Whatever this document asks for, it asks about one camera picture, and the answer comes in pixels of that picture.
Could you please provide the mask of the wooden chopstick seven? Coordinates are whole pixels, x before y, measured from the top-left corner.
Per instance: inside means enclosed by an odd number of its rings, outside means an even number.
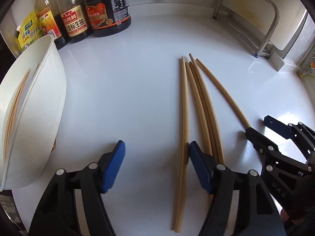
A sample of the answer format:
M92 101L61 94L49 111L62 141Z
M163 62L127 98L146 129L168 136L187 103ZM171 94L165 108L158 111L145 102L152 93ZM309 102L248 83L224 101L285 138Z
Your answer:
M197 62L196 62L195 58L192 56L191 53L189 54L189 57L191 60L190 62L192 62L192 64L193 64L193 69L196 72L197 79L198 79L198 82L199 82L200 87L201 87L201 91L202 91L201 98L203 99L203 101L205 101L206 116L207 116L207 120L208 120L211 142L212 142L212 144L214 144L214 147L216 147L216 152L217 152L218 158L220 160L217 163L225 164L223 144L221 141L221 133L220 133L220 129L218 126L214 107L212 105L212 101L211 101L209 92L207 90L207 86L203 80L203 77L201 76L201 73L198 69Z

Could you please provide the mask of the wooden chopstick six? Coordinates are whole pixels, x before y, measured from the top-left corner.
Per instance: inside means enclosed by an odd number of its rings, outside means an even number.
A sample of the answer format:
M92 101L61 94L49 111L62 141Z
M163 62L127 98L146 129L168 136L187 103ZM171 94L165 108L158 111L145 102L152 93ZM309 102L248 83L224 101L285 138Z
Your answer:
M201 124L203 142L205 144L205 153L212 155L215 161L219 162L220 160L216 152L216 147L214 147L214 144L212 144L211 142L208 120L206 116L205 101L203 101L203 99L201 98L202 96L201 87L198 82L196 72L193 69L192 62L188 63L188 77L191 82L192 91L193 91L194 99L197 106L197 112L198 112L199 120Z

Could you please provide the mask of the wooden chopstick eight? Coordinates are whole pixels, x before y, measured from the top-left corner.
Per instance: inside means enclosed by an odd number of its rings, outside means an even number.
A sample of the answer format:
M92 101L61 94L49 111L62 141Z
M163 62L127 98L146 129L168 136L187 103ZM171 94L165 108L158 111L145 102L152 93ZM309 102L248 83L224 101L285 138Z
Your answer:
M216 85L216 87L221 91L222 95L225 97L227 102L230 104L232 109L234 110L236 116L242 123L245 129L251 127L249 120L246 118L234 98L229 94L227 89L223 86L223 84L215 77L215 75L202 63L199 59L196 59L197 64L201 67L201 69L207 74L207 76L211 79L211 81Z

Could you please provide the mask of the wooden chopstick five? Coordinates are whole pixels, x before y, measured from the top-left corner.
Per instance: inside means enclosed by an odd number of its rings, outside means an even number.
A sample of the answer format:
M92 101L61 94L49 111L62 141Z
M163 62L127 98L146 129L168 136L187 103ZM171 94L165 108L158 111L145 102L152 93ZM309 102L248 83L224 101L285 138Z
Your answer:
M197 87L197 83L196 83L190 64L186 62L185 66L188 73L188 78L191 82L192 91L193 91L194 99L196 102L197 112L198 112L199 120L201 124L201 131L203 134L203 140L206 147L206 154L211 155L212 149L211 149L211 142L210 142L210 136L209 136L209 131L208 131L208 124L206 120L205 111L202 105L199 89ZM201 183L202 188L207 191L208 203L210 204L212 201L211 186L210 186L210 173L207 170L207 166L205 162L202 160L202 155L203 155L203 152L200 150L197 144L195 142L192 142L190 144L190 159L192 161L193 167L195 169L195 172Z

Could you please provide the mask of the wooden chopstick two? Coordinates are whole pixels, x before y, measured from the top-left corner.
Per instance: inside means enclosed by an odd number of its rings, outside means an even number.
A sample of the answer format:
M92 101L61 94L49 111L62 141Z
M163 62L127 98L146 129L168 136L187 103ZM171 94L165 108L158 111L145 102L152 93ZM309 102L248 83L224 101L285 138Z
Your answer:
M28 91L29 91L29 89L30 89L30 87L31 87L32 80L33 80L33 78L34 78L34 76L35 76L35 74L36 74L36 72L37 72L39 66L40 66L40 63L38 63L37 66L33 67L32 69L30 68L31 71L30 71L30 73L29 73L29 76L28 76L28 78L27 78L27 80L26 80L26 83L25 83L25 86L24 86L24 88L23 88L23 91L22 91L22 93L21 93L21 98L20 98L20 101L19 101L19 104L18 104L16 119L17 119L18 114L20 113L20 110L21 110L21 108L22 108L22 105L23 105L23 103L24 103L24 101L25 101L25 99L26 99L26 96L27 96L27 94L28 94Z

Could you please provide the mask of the separate wooden chopstick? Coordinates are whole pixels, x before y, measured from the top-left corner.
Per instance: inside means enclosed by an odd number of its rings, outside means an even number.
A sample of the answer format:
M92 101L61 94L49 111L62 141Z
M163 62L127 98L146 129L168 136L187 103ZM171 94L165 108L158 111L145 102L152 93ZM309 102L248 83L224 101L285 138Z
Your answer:
M181 178L178 190L178 201L175 217L174 231L180 233L184 218L186 186L187 186L187 167L188 167L188 141L189 141L189 102L188 102L188 83L186 73L185 58L181 58L182 70L182 158L181 158Z

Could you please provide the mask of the white plastic basin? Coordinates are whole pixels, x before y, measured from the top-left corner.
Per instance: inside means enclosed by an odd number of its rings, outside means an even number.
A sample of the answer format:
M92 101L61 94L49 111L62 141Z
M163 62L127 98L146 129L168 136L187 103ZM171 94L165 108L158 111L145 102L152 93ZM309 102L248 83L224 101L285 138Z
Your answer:
M17 116L3 158L8 113L28 68L40 66ZM51 35L27 48L1 82L1 190L23 188L42 174L56 140L65 105L64 65Z

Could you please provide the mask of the white cutting board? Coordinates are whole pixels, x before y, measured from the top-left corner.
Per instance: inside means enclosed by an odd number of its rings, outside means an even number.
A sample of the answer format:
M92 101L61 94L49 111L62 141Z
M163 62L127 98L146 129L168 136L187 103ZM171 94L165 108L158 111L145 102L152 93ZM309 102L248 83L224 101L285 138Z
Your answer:
M279 20L270 42L279 50L284 50L307 14L300 0L221 0L221 4L244 18L263 35L271 27L276 7Z

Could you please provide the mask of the yellow seasoning pouch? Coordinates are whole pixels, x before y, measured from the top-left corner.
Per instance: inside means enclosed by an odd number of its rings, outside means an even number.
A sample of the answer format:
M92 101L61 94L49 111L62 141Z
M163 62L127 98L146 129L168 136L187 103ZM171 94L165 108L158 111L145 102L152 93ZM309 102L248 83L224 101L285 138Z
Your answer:
M32 43L39 40L45 34L34 10L24 19L19 28L18 42L22 51L26 50Z

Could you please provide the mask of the soy sauce glass bottle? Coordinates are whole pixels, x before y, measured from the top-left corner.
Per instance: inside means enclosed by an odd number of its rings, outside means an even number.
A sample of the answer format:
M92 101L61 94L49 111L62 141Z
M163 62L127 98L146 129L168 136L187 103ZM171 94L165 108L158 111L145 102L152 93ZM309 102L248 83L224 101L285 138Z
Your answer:
M91 34L91 26L84 0L58 0L61 19L72 43L84 40Z

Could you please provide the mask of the yellow-cap vinegar bottle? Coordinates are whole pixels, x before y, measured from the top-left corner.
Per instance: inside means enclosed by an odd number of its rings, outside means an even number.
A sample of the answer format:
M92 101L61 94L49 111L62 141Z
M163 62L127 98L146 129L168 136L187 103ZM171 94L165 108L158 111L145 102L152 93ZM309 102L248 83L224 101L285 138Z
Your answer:
M45 35L52 35L57 49L62 49L69 36L62 22L57 0L35 0L35 14Z

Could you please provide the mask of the large dark soy jug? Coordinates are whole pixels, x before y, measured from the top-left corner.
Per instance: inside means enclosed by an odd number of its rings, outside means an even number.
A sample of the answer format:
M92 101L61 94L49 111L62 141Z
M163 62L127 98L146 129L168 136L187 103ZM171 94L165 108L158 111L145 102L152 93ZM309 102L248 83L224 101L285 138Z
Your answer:
M120 33L131 25L128 0L85 0L84 4L96 37Z

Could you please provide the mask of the wall power outlet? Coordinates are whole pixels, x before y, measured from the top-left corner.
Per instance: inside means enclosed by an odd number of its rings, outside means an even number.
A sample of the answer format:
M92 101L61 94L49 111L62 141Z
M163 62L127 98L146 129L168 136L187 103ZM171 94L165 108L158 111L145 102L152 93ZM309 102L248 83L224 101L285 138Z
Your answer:
M308 77L314 79L314 51L302 62L301 71L297 75L299 78Z

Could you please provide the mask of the metal rack frame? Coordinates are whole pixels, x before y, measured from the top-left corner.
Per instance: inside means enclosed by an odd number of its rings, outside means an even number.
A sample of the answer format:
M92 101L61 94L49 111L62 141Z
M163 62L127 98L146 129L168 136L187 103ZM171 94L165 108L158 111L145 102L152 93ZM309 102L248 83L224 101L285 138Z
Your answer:
M278 7L271 0L218 0L212 16L227 22L254 51L269 59L276 47L271 40L279 23Z

